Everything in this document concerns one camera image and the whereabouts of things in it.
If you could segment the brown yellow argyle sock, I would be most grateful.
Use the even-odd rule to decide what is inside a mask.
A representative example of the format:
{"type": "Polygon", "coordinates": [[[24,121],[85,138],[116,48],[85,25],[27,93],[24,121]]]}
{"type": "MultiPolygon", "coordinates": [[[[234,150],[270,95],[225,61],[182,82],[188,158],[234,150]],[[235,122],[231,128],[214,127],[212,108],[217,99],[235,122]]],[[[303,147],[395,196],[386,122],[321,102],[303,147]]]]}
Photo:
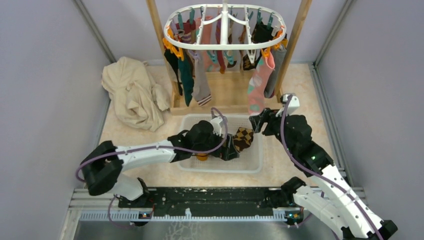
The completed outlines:
{"type": "Polygon", "coordinates": [[[251,128],[239,127],[232,136],[235,149],[240,153],[248,149],[254,141],[254,131],[251,128]]]}

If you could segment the green striped sock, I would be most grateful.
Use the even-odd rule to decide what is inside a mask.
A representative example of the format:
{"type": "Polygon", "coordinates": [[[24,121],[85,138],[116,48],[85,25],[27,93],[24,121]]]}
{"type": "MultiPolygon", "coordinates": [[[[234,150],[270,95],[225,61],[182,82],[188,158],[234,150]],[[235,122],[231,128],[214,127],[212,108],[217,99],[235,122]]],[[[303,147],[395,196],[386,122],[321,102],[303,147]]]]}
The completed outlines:
{"type": "Polygon", "coordinates": [[[202,162],[207,161],[209,158],[208,153],[196,153],[194,156],[196,157],[197,160],[202,162]]]}

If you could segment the wooden hanger rack frame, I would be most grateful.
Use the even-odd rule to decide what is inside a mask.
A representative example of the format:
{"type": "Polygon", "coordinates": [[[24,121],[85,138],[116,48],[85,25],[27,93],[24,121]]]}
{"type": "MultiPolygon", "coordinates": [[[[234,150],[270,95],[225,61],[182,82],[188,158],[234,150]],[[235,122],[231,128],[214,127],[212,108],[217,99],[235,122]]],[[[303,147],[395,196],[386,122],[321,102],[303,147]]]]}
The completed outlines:
{"type": "MultiPolygon", "coordinates": [[[[147,8],[149,10],[151,21],[160,45],[161,52],[165,52],[165,48],[162,38],[164,37],[164,26],[161,23],[159,12],[157,9],[156,2],[154,0],[146,1],[147,8]]],[[[277,103],[280,103],[280,97],[283,95],[282,92],[282,83],[286,76],[289,64],[291,62],[295,47],[297,45],[298,39],[300,37],[304,22],[308,15],[312,0],[303,0],[300,3],[300,6],[297,11],[294,25],[290,33],[287,52],[284,57],[283,63],[281,65],[281,70],[278,73],[278,80],[275,87],[275,99],[274,101],[267,100],[265,105],[267,107],[276,107],[277,103]]],[[[172,51],[177,57],[183,58],[184,49],[178,50],[176,53],[172,51]]],[[[254,53],[256,51],[250,50],[246,51],[246,54],[249,57],[251,62],[254,61],[254,53]]],[[[252,75],[251,71],[246,73],[235,72],[235,73],[208,73],[207,77],[212,78],[212,101],[211,103],[206,104],[206,106],[187,106],[182,107],[182,100],[178,92],[178,84],[174,81],[171,82],[173,87],[173,92],[171,96],[171,108],[170,111],[175,116],[182,116],[187,114],[204,114],[207,112],[208,108],[217,107],[221,109],[224,113],[230,114],[240,114],[246,113],[248,107],[247,95],[245,90],[247,90],[248,77],[252,75]]]]}

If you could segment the grey sock with red stripes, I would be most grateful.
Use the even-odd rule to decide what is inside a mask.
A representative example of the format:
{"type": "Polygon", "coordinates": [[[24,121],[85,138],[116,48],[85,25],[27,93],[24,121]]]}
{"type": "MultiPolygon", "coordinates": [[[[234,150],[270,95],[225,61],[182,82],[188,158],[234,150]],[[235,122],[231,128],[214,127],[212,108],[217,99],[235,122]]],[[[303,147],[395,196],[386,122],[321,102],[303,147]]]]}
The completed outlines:
{"type": "Polygon", "coordinates": [[[192,97],[199,106],[204,106],[212,100],[203,58],[200,53],[197,53],[194,58],[194,86],[192,97]]]}

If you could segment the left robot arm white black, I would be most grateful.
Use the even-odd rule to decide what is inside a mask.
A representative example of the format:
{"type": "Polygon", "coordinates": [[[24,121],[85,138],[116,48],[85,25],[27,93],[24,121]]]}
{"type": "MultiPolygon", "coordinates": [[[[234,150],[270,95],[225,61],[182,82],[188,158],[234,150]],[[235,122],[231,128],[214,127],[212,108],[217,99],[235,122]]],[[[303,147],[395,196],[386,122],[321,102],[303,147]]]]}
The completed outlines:
{"type": "Polygon", "coordinates": [[[80,163],[76,172],[82,174],[81,181],[85,182],[90,196],[114,193],[144,207],[150,200],[145,183],[126,176],[125,171],[176,163],[201,154],[223,161],[239,157],[223,118],[201,120],[188,130],[145,145],[115,146],[110,140],[104,141],[80,163]]]}

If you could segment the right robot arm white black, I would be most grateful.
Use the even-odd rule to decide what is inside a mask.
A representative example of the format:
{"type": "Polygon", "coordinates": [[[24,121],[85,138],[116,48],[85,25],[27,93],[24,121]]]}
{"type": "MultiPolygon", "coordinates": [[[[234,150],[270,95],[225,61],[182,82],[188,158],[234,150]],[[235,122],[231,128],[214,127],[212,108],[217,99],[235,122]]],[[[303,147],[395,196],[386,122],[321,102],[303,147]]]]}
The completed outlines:
{"type": "Polygon", "coordinates": [[[249,118],[255,133],[275,136],[296,168],[321,190],[315,193],[298,177],[281,186],[287,206],[306,208],[329,227],[339,240],[388,240],[398,227],[375,214],[342,177],[329,154],[312,139],[312,128],[303,115],[265,108],[249,118]]]}

